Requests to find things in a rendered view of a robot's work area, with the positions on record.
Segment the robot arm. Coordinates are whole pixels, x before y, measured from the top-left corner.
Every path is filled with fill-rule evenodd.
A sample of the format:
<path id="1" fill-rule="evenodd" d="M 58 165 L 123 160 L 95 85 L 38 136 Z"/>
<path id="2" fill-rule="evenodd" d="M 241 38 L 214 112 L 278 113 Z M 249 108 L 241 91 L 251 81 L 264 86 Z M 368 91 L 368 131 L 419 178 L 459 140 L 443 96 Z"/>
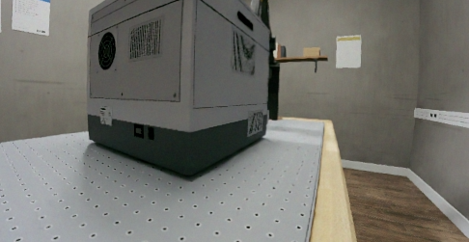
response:
<path id="1" fill-rule="evenodd" d="M 262 22 L 270 30 L 268 0 L 252 0 L 251 10 L 259 17 L 259 19 L 262 20 Z M 276 50 L 276 40 L 275 40 L 275 36 L 272 36 L 271 30 L 270 30 L 270 34 L 269 34 L 269 52 L 271 52 L 271 53 L 269 53 L 269 64 L 271 66 L 275 66 L 275 65 L 278 64 L 278 62 L 275 61 L 275 57 L 273 58 L 273 52 L 275 50 Z"/>

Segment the grey boxy benchtop instrument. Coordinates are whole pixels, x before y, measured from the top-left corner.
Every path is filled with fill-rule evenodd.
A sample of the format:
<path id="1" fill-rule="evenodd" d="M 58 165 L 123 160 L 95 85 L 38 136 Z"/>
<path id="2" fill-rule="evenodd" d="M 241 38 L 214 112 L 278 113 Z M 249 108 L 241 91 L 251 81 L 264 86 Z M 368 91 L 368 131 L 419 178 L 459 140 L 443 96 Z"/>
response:
<path id="1" fill-rule="evenodd" d="M 243 0 L 89 10 L 89 140 L 193 175 L 266 135 L 269 29 Z"/>

